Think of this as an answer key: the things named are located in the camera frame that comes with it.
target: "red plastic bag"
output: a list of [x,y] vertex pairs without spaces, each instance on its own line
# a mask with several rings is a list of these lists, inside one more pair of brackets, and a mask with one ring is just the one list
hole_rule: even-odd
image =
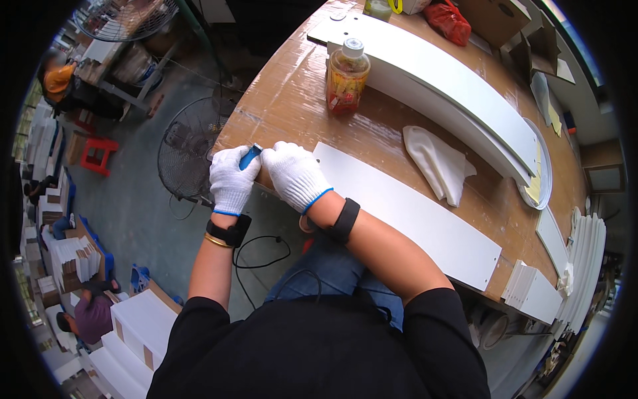
[[465,47],[472,28],[450,0],[445,2],[446,4],[430,4],[423,9],[423,15],[434,30],[439,31],[452,43]]

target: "blue jeans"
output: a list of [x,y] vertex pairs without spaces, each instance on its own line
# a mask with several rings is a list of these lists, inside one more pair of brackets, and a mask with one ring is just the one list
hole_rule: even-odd
[[62,216],[55,223],[53,223],[51,227],[53,228],[53,236],[56,239],[60,240],[66,238],[66,236],[64,235],[64,231],[71,228],[71,223],[66,216]]
[[403,303],[388,287],[368,270],[343,245],[338,245],[323,234],[315,236],[310,249],[279,279],[264,302],[275,299],[295,299],[317,295],[318,284],[310,273],[299,273],[277,291],[289,276],[303,270],[314,271],[321,280],[322,295],[352,295],[355,288],[367,291],[376,306],[388,308],[392,314],[390,325],[403,330]]

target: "purple shirt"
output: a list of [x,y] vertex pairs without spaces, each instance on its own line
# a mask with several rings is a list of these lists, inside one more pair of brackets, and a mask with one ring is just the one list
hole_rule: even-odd
[[113,331],[111,305],[113,302],[104,296],[93,298],[91,304],[86,298],[80,298],[80,302],[75,305],[75,324],[83,341],[92,345],[104,334]]

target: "gold bangle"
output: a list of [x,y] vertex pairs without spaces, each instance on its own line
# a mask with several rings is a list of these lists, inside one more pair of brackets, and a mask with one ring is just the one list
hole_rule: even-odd
[[206,238],[208,241],[212,242],[213,244],[217,244],[219,246],[222,246],[224,248],[232,248],[232,246],[228,245],[228,244],[224,244],[224,243],[220,243],[219,241],[215,240],[210,234],[208,234],[207,232],[204,233],[204,238]]

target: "orange shirt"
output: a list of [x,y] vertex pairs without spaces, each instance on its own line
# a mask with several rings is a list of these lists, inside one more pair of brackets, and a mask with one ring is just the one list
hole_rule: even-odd
[[47,90],[47,97],[55,102],[60,102],[64,98],[64,92],[69,86],[71,77],[75,71],[75,65],[66,65],[57,71],[49,71],[44,75],[44,86]]

